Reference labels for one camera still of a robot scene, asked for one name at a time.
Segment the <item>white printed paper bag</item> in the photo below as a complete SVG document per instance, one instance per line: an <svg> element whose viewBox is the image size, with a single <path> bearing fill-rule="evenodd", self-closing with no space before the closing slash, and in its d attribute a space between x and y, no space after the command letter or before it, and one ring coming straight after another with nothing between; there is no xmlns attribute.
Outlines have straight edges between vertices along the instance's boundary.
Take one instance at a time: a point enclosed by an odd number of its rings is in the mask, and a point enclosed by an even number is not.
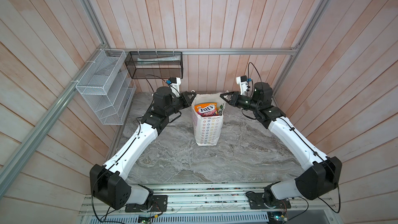
<svg viewBox="0 0 398 224"><path fill-rule="evenodd" d="M216 102L217 108L220 105L226 106L220 97L221 93L197 94L192 103L192 120L195 141L199 146L217 145L223 125L223 114L221 116L200 116L194 109L194 106L201 103Z"/></svg>

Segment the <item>orange candy bag back side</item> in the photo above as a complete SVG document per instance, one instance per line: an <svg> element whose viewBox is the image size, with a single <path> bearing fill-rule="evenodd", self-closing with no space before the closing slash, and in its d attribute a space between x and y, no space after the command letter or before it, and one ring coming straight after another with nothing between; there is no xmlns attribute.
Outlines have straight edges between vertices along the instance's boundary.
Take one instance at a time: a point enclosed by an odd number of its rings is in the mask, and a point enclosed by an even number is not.
<svg viewBox="0 0 398 224"><path fill-rule="evenodd" d="M194 106L194 109L202 117L219 115L216 102L197 104Z"/></svg>

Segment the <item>small green candy bag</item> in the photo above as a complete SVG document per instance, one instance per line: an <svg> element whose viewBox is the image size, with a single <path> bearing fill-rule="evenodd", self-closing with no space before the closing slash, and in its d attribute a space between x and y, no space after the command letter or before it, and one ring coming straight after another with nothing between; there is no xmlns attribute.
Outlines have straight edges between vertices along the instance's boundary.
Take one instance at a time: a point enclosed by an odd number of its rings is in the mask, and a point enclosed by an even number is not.
<svg viewBox="0 0 398 224"><path fill-rule="evenodd" d="M222 115L223 110L224 110L224 105L220 105L220 107L217 110L218 116Z"/></svg>

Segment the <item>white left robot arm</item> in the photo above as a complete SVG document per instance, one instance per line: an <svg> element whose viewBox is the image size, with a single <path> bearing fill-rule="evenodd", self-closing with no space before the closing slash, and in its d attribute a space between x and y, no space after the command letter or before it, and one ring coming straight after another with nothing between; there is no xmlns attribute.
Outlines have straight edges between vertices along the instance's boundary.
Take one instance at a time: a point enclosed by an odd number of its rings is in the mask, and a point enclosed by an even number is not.
<svg viewBox="0 0 398 224"><path fill-rule="evenodd" d="M115 210L129 204L150 210L153 191L146 186L131 186L126 179L149 144L171 123L170 116L189 108L196 95L195 92L187 91L175 94L170 87L159 87L129 140L102 166L96 164L92 167L91 198L98 199Z"/></svg>

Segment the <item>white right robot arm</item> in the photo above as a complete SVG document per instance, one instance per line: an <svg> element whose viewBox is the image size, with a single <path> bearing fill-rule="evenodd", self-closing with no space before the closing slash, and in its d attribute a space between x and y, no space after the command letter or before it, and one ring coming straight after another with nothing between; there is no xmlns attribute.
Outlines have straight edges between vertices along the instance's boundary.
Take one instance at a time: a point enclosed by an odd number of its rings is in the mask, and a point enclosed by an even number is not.
<svg viewBox="0 0 398 224"><path fill-rule="evenodd" d="M342 170L340 159L329 157L304 137L286 114L272 105L272 93L269 84L256 83L252 96L237 91L220 95L229 105L253 112L255 120L286 145L304 170L295 179L265 187L265 205L273 207L276 202L286 198L314 200L337 189Z"/></svg>

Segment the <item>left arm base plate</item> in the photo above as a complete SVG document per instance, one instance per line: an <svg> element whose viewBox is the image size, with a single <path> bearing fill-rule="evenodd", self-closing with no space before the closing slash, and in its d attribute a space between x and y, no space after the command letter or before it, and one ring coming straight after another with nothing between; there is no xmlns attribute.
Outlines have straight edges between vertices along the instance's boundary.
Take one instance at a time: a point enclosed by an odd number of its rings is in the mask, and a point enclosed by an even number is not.
<svg viewBox="0 0 398 224"><path fill-rule="evenodd" d="M144 204L127 204L126 213L166 212L168 204L167 195L150 196Z"/></svg>

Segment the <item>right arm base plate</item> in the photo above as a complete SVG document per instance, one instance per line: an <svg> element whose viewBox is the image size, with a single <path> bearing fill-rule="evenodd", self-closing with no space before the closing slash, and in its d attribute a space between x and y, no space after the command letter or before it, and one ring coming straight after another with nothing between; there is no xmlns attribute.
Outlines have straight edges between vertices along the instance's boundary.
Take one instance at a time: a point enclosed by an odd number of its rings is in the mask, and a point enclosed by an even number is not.
<svg viewBox="0 0 398 224"><path fill-rule="evenodd" d="M256 193L248 191L245 193L250 209L289 209L289 199L277 200L269 192Z"/></svg>

